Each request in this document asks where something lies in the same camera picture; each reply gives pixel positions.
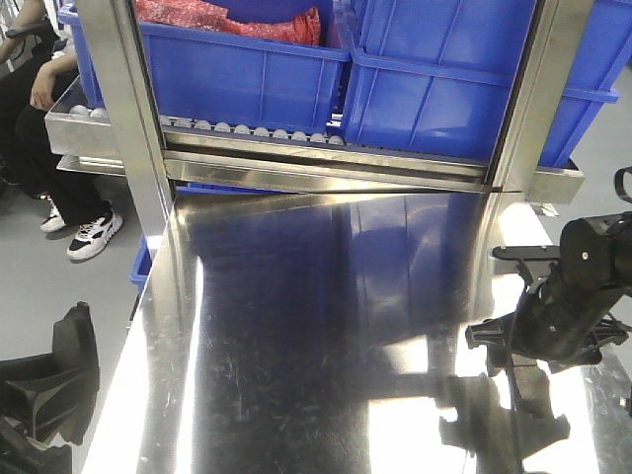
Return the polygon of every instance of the metal shelf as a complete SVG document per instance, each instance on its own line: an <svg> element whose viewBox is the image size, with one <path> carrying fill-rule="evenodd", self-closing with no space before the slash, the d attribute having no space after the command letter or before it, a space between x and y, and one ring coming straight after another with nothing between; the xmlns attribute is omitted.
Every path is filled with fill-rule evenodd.
<svg viewBox="0 0 632 474"><path fill-rule="evenodd" d="M46 116L59 168L124 176L112 126L106 119L71 115L86 100L77 80ZM167 176L173 180L300 193L435 189L482 193L487 167L457 160L352 145L296 142L252 135L162 126ZM567 203L579 189L579 170L538 168L529 198Z"/></svg>

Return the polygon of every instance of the blue plastic crate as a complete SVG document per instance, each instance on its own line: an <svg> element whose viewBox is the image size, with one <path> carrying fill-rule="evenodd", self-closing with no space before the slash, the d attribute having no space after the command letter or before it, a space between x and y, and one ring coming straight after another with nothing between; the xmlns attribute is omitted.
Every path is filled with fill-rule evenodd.
<svg viewBox="0 0 632 474"><path fill-rule="evenodd" d="M237 7L244 7L237 1L219 3L229 7L235 3L237 11ZM277 21L286 21L308 8L303 4L319 3L328 47L141 24L160 113L251 127L325 131L339 102L343 66L350 59L345 39L332 20L332 1L275 2L265 20L276 12L280 15ZM102 107L103 97L79 16L74 7L65 6L59 18L70 25L75 37L82 85L90 106Z"/></svg>
<svg viewBox="0 0 632 474"><path fill-rule="evenodd" d="M368 54L515 74L535 0L364 0Z"/></svg>
<svg viewBox="0 0 632 474"><path fill-rule="evenodd" d="M568 84L608 90L632 55L632 0L596 0Z"/></svg>
<svg viewBox="0 0 632 474"><path fill-rule="evenodd" d="M618 100L615 89L601 92L567 87L540 156L540 166L564 167L603 105Z"/></svg>
<svg viewBox="0 0 632 474"><path fill-rule="evenodd" d="M342 129L347 142L490 160L514 78L366 54L348 12L353 69ZM541 164L563 166L609 91L567 88Z"/></svg>

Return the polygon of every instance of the sneaker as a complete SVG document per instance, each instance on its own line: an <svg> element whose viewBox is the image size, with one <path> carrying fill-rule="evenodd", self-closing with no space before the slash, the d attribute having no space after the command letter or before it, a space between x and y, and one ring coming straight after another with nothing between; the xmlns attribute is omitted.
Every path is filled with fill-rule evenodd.
<svg viewBox="0 0 632 474"><path fill-rule="evenodd" d="M57 206L52 201L50 196L44 196L43 198L47 199L48 203L50 204L50 215L39 228L42 232L45 232L46 234L63 229L66 226L66 223L64 222L63 217L61 217L59 209L57 209Z"/></svg>
<svg viewBox="0 0 632 474"><path fill-rule="evenodd" d="M103 252L122 226L122 217L112 209L89 224L81 224L68 247L70 260L88 260Z"/></svg>

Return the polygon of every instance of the metal tabletop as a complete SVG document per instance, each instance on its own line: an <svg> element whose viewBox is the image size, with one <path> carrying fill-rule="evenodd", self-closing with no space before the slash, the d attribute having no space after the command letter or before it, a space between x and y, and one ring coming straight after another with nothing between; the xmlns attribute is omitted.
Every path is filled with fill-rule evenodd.
<svg viewBox="0 0 632 474"><path fill-rule="evenodd" d="M522 290L491 249L549 243L520 194L179 197L83 473L632 472L613 355L542 366L516 448L465 344Z"/></svg>

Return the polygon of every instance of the knee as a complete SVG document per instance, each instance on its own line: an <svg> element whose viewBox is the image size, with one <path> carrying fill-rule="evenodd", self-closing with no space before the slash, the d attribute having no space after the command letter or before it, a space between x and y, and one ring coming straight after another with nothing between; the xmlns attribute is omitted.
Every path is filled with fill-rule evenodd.
<svg viewBox="0 0 632 474"><path fill-rule="evenodd" d="M46 112L39 111L31 106L26 106L16 121L16 135L23 143L30 143L44 133L46 128L43 118Z"/></svg>

